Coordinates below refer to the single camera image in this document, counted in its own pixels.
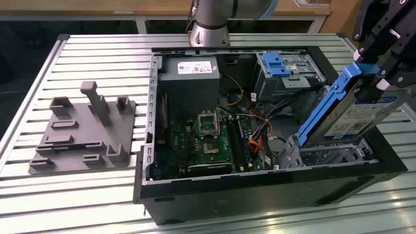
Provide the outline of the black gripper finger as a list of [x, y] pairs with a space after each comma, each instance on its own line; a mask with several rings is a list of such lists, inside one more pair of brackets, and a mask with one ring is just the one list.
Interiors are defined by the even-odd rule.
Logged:
[[[357, 14], [357, 20], [353, 30], [353, 41], [358, 43], [357, 48], [357, 58], [354, 61], [359, 65], [370, 65], [375, 66], [375, 62], [378, 61], [378, 57], [382, 54], [389, 55], [389, 50], [391, 44], [399, 38], [399, 35], [394, 32], [393, 27], [399, 23], [401, 18], [395, 19], [389, 25], [383, 27], [359, 27], [359, 10]], [[373, 75], [363, 75], [369, 80], [363, 82], [358, 92], [355, 93], [355, 98], [359, 101], [375, 101], [381, 93], [385, 89], [377, 89], [375, 85], [379, 81], [379, 74], [382, 68], [379, 67], [379, 71]]]
[[405, 88], [416, 83], [416, 23], [401, 22], [393, 30], [399, 38], [389, 49], [377, 89]]

